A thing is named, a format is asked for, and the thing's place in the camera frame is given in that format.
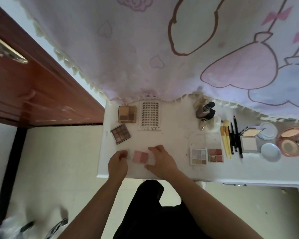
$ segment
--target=right hand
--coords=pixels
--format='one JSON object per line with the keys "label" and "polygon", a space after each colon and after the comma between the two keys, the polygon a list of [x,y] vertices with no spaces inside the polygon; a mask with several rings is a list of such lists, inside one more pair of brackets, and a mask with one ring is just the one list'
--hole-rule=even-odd
{"label": "right hand", "polygon": [[179,172],[175,160],[168,154],[163,145],[149,147],[154,157],[155,165],[145,165],[145,168],[151,171],[157,177],[168,181]]}

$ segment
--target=beige floor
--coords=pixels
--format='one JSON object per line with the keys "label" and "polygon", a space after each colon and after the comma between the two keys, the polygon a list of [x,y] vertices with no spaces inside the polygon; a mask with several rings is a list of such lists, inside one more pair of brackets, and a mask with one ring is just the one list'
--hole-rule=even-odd
{"label": "beige floor", "polygon": [[[101,126],[28,131],[8,216],[14,216],[20,225],[36,220],[31,238],[44,238],[61,220],[61,214],[68,213],[72,221],[104,184],[106,179],[96,178],[101,133]],[[160,182],[165,188],[161,204],[179,204],[180,198],[171,185]],[[140,179],[123,181],[102,239],[113,237],[140,183]],[[207,183],[206,190],[264,238],[299,239],[297,189],[285,189],[283,193],[274,187]]]}

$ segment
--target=brown wooden door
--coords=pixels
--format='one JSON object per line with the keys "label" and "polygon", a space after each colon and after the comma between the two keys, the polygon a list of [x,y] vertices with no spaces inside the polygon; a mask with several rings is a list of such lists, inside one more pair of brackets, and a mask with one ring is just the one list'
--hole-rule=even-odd
{"label": "brown wooden door", "polygon": [[0,57],[0,122],[103,123],[104,108],[1,8],[0,39],[28,60]]}

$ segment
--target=red eyeshadow palette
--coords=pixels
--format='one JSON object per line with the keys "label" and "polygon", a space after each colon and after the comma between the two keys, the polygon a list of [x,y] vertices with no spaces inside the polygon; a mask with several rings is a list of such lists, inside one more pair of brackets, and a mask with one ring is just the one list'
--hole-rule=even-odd
{"label": "red eyeshadow palette", "polygon": [[140,151],[136,151],[136,150],[134,151],[133,162],[147,164],[148,160],[149,160],[148,153],[140,152]]}
{"label": "red eyeshadow palette", "polygon": [[224,162],[221,149],[208,149],[208,160],[210,162]]}
{"label": "red eyeshadow palette", "polygon": [[207,148],[191,148],[190,149],[190,164],[191,165],[206,165],[208,158]]}
{"label": "red eyeshadow palette", "polygon": [[120,144],[131,137],[131,134],[128,132],[125,124],[117,126],[110,130],[110,132],[112,133],[116,144]]}

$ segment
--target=black baseboard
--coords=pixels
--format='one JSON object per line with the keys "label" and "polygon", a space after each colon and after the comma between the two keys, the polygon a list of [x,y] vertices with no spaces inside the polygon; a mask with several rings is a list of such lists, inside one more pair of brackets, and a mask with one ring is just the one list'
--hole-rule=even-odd
{"label": "black baseboard", "polygon": [[27,128],[17,128],[0,190],[0,225],[6,218]]}

